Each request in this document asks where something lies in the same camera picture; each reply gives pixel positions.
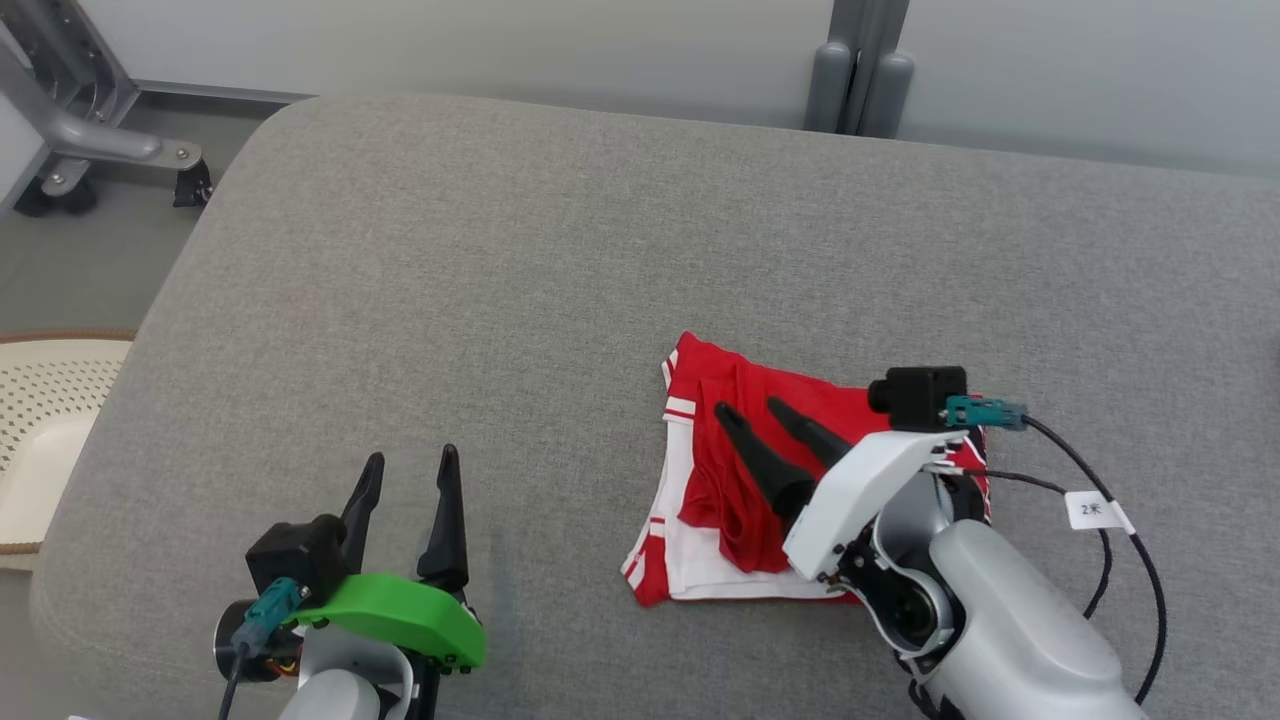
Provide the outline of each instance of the metal leg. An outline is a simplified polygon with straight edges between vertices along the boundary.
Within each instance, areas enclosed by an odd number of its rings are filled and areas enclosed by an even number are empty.
[[[0,20],[17,38],[14,51],[33,61],[28,69],[0,46],[0,95],[60,156],[42,173],[45,195],[70,195],[90,161],[102,160],[178,170],[174,205],[209,201],[198,145],[115,127],[138,91],[73,0],[0,0]]]
[[[36,82],[12,53],[0,53],[4,92],[54,152],[186,170],[200,163],[200,146],[182,140],[113,128],[68,113]]]
[[[805,129],[893,137],[914,61],[897,53],[909,0],[835,0],[814,55]]]

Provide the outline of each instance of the gray fabric surface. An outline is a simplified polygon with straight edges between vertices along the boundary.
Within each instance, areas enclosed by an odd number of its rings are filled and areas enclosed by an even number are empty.
[[[339,510],[403,448],[366,570],[410,570],[461,448],[490,664],[440,717],[911,719],[845,606],[667,603],[618,575],[662,464],[684,329],[865,384],[957,363],[1091,460],[1164,570],[1155,717],[1272,716],[1280,187],[483,100],[320,99],[266,122],[147,316],[37,569],[47,651],[113,715],[209,716],[210,629],[270,523]],[[993,466],[1084,488],[1047,442]],[[995,488],[1080,603],[1097,538]],[[1155,621],[1119,544],[1096,619],[1135,689]],[[241,691],[238,720],[285,688]]]
[[[0,569],[0,698],[4,717],[67,720],[72,714],[97,717],[92,698],[41,657],[28,621],[31,573]]]

